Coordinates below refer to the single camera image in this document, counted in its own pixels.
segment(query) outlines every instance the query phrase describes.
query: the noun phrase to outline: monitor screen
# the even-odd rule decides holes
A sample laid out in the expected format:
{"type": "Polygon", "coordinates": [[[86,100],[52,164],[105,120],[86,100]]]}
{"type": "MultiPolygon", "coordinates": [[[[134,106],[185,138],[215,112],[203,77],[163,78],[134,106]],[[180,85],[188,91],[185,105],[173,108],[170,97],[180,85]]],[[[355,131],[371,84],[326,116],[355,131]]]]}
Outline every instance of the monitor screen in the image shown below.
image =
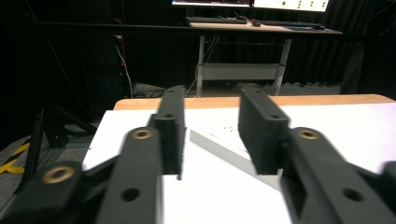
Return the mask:
{"type": "Polygon", "coordinates": [[[172,0],[175,7],[250,7],[252,0],[172,0]]]}
{"type": "Polygon", "coordinates": [[[254,7],[301,11],[326,11],[329,0],[254,0],[254,7]]]}

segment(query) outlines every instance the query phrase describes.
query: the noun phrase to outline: metal bar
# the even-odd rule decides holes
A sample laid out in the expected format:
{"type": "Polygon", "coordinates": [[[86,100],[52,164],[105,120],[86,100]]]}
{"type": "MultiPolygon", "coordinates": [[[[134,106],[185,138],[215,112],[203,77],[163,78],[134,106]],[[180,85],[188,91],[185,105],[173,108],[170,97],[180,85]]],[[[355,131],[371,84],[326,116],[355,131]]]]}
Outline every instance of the metal bar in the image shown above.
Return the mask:
{"type": "Polygon", "coordinates": [[[276,69],[276,76],[274,81],[274,95],[279,95],[280,86],[282,85],[283,75],[285,74],[286,62],[288,61],[289,51],[291,46],[291,39],[286,39],[283,45],[282,55],[280,57],[279,65],[276,69]]]}
{"type": "Polygon", "coordinates": [[[77,116],[65,111],[64,109],[59,108],[58,106],[54,106],[57,112],[59,112],[63,117],[68,119],[69,121],[72,121],[74,124],[76,124],[78,127],[83,129],[85,132],[89,134],[95,134],[97,128],[91,125],[90,123],[87,123],[86,121],[79,119],[77,116]]]}
{"type": "Polygon", "coordinates": [[[202,94],[202,80],[203,80],[203,66],[204,66],[204,49],[205,49],[205,36],[201,35],[199,41],[199,54],[198,54],[198,64],[197,64],[197,88],[196,96],[201,97],[202,94]]]}
{"type": "Polygon", "coordinates": [[[277,63],[204,63],[203,80],[274,79],[277,63]]]}
{"type": "Polygon", "coordinates": [[[386,37],[385,35],[339,35],[330,33],[304,33],[304,32],[274,32],[252,31],[241,29],[217,29],[217,28],[192,28],[187,26],[148,26],[148,25],[116,25],[116,24],[91,24],[73,22],[47,22],[36,21],[28,24],[37,29],[57,30],[60,32],[101,32],[116,33],[124,32],[134,35],[147,33],[163,33],[171,35],[240,35],[240,36],[279,36],[284,38],[303,38],[316,40],[340,40],[340,41],[369,41],[386,37]]]}
{"type": "Polygon", "coordinates": [[[30,138],[30,146],[27,150],[25,171],[23,173],[21,183],[18,185],[18,188],[15,191],[16,193],[21,192],[21,189],[35,176],[38,166],[38,159],[40,157],[41,145],[43,142],[46,119],[46,111],[43,108],[38,108],[35,112],[35,120],[30,138]]]}
{"type": "Polygon", "coordinates": [[[46,122],[45,134],[50,148],[64,148],[69,139],[64,124],[59,120],[59,114],[52,107],[52,102],[48,102],[46,113],[48,122],[46,122]]]}
{"type": "Polygon", "coordinates": [[[279,43],[279,44],[267,44],[267,43],[251,43],[251,42],[249,42],[249,43],[237,43],[237,42],[225,42],[225,41],[221,41],[221,42],[217,42],[217,44],[227,44],[227,45],[258,45],[258,46],[284,46],[284,44],[282,44],[282,43],[279,43]]]}

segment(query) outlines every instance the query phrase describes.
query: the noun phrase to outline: wooden table edge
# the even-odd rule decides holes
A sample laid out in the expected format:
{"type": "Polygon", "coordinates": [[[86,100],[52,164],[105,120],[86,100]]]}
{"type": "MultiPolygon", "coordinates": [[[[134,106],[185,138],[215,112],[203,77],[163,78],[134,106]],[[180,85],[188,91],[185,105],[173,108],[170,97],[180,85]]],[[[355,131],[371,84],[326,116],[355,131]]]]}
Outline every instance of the wooden table edge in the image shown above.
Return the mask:
{"type": "MultiPolygon", "coordinates": [[[[360,105],[395,103],[379,94],[271,96],[277,105],[360,105]]],[[[157,109],[161,98],[123,99],[114,110],[157,109]]],[[[239,97],[185,98],[186,109],[233,108],[239,106],[239,97]]]]}

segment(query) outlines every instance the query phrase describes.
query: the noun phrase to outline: standing desk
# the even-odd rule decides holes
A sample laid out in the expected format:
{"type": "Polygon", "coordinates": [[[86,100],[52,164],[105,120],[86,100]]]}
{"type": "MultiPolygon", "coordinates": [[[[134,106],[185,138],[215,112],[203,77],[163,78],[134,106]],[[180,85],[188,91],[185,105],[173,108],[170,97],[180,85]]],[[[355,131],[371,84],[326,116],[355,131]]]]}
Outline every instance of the standing desk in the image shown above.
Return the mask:
{"type": "MultiPolygon", "coordinates": [[[[396,103],[386,97],[369,94],[273,96],[272,99],[290,116],[291,125],[306,125],[322,131],[347,159],[358,165],[364,167],[367,163],[369,167],[366,168],[374,167],[371,170],[375,170],[378,161],[384,158],[396,160],[393,152],[396,126],[389,125],[396,122],[396,103]],[[334,129],[334,125],[344,126],[334,129]],[[359,134],[351,132],[359,129],[362,130],[359,134]],[[367,146],[372,145],[376,146],[375,153],[365,154],[367,146]],[[385,150],[384,154],[382,147],[392,148],[392,151],[385,150]]],[[[133,128],[146,126],[149,115],[155,112],[160,101],[118,101],[114,110],[105,113],[84,159],[83,169],[91,169],[116,156],[123,136],[133,128]]],[[[235,120],[238,106],[238,97],[185,99],[188,129],[182,180],[163,176],[164,223],[290,223],[279,191],[189,141],[189,128],[235,120]]]]}
{"type": "MultiPolygon", "coordinates": [[[[190,27],[204,29],[222,29],[222,30],[241,30],[241,31],[262,31],[274,33],[304,33],[312,35],[340,35],[341,32],[334,30],[312,30],[310,28],[288,29],[282,26],[260,27],[247,24],[224,24],[224,23],[200,23],[190,22],[190,27]]],[[[200,36],[200,47],[197,67],[197,86],[196,96],[201,97],[203,80],[261,80],[274,79],[274,95],[279,95],[282,84],[283,74],[285,73],[286,63],[289,56],[291,39],[286,38],[283,44],[282,54],[279,63],[205,63],[205,36],[200,36]]]]}

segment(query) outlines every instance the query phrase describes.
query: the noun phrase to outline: white tabletop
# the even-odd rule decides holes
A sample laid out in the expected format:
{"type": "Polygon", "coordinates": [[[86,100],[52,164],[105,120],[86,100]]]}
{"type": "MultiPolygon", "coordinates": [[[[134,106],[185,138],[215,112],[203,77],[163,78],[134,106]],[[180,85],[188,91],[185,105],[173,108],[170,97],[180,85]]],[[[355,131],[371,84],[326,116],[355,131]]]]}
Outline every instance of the white tabletop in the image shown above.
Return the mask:
{"type": "MultiPolygon", "coordinates": [[[[379,173],[396,160],[396,104],[281,106],[290,127],[324,133],[347,161],[379,173]]],[[[107,111],[90,145],[85,170],[116,156],[123,136],[146,126],[153,110],[107,111]]],[[[182,180],[163,177],[164,223],[290,223],[279,191],[189,140],[190,128],[237,122],[237,108],[187,109],[182,180]]]]}

